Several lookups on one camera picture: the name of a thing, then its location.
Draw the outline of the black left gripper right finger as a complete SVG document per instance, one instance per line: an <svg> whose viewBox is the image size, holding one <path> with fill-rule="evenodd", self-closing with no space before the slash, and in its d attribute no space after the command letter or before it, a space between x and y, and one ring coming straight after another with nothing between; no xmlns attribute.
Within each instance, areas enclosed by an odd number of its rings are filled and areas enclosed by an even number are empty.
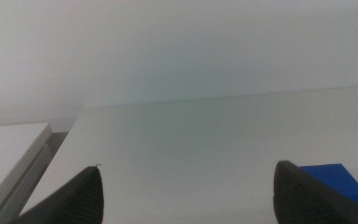
<svg viewBox="0 0 358 224"><path fill-rule="evenodd" d="M357 202L290 161L275 166L273 210L278 223L358 224Z"/></svg>

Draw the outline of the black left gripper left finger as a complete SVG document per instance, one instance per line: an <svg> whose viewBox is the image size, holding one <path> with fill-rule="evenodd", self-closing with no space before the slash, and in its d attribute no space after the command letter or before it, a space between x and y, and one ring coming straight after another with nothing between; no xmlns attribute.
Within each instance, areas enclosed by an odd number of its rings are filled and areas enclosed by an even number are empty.
<svg viewBox="0 0 358 224"><path fill-rule="evenodd" d="M11 224L102 224L104 195L101 174L89 166Z"/></svg>

